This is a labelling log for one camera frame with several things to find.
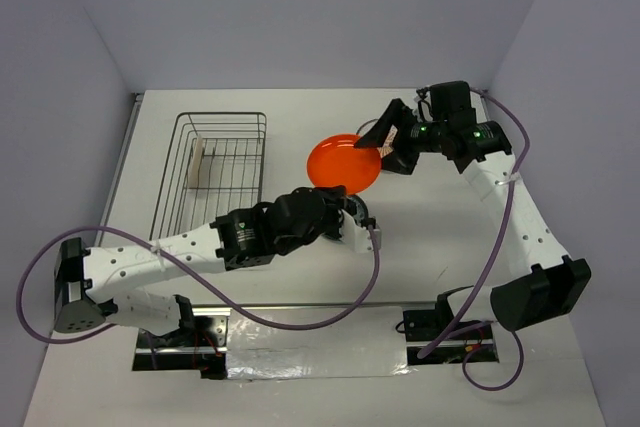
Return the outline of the cream plate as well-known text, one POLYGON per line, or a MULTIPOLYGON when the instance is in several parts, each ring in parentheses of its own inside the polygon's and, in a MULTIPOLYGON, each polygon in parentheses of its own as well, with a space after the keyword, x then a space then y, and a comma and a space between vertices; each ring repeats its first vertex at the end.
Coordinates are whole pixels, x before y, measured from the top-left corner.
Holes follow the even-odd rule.
POLYGON ((204 154, 204 138, 198 135, 193 148, 191 162, 187 176, 187 188, 196 189, 199 186, 200 168, 204 154))

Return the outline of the orange sunburst plate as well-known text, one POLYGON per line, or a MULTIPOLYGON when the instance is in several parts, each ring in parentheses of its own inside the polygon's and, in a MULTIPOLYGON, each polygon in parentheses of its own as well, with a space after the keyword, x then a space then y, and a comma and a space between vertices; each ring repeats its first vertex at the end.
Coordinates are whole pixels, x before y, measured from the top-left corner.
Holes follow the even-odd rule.
MULTIPOLYGON (((364 124, 362 124, 360 127, 357 128, 356 130, 356 134, 358 136, 363 136, 366 132, 368 132, 370 130, 370 128, 378 121, 377 118, 371 119, 369 121, 366 121, 364 124)), ((392 126, 383 142, 383 145, 381 147, 378 147, 378 152, 380 154, 381 158, 384 158, 388 155, 390 155, 393 152, 393 141, 395 139, 397 133, 397 128, 392 126)))

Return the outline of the green plate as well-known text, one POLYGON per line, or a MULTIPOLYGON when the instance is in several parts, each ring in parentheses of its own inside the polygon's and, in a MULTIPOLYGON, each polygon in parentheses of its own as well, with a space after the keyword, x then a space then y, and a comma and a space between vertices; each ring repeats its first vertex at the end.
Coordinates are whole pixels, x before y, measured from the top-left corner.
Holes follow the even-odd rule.
POLYGON ((368 207, 364 200, 358 195, 351 195, 346 198, 345 212, 348 213, 358 225, 361 225, 369 218, 368 207))

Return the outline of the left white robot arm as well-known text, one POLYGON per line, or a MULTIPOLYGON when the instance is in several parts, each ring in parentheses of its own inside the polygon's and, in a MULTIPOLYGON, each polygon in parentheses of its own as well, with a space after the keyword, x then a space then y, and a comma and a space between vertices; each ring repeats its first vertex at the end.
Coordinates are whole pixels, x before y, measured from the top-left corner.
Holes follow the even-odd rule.
POLYGON ((341 187, 301 187, 146 247, 89 248, 81 238, 69 238, 59 247, 55 268, 54 330, 76 334, 133 320, 173 345, 185 345, 196 332, 195 319, 185 314, 185 296, 142 292, 182 276, 176 260, 199 275, 219 274, 266 265, 319 237, 364 252, 367 214, 364 201, 341 187))

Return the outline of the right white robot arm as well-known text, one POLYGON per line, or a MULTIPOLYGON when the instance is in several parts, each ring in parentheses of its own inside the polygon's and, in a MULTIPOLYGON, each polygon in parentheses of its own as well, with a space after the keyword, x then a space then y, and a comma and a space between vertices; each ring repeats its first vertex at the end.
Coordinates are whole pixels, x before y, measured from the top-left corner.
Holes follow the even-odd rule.
POLYGON ((455 164, 498 228, 498 250, 513 278, 491 288, 489 303, 498 324, 516 332, 569 314, 592 272, 552 234, 520 176, 524 157, 498 122, 479 120, 474 92, 451 81, 417 90, 416 110, 394 99, 355 146, 387 149, 383 170, 402 175, 413 173, 423 153, 455 164))

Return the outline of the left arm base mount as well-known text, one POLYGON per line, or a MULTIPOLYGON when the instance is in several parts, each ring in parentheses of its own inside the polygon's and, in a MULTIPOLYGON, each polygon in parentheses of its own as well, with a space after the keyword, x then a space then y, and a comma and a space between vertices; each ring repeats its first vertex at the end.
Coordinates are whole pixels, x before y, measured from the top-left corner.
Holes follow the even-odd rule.
POLYGON ((140 330, 132 370, 134 372, 195 372, 201 379, 228 377, 227 351, 230 312, 199 309, 193 329, 156 337, 140 330))

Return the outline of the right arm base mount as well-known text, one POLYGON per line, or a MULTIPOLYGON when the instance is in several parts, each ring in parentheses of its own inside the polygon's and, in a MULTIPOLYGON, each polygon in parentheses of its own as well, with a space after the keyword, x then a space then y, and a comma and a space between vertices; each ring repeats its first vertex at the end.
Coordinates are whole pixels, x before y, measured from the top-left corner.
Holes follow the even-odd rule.
MULTIPOLYGON (((449 297, 461 291, 461 288, 439 294, 435 305, 430 309, 410 309, 403 311, 402 320, 395 326, 397 333, 403 334, 409 342, 427 342, 434 340, 453 319, 449 297)), ((461 321, 448 335, 447 340, 483 341, 492 338, 491 324, 481 321, 461 321)))

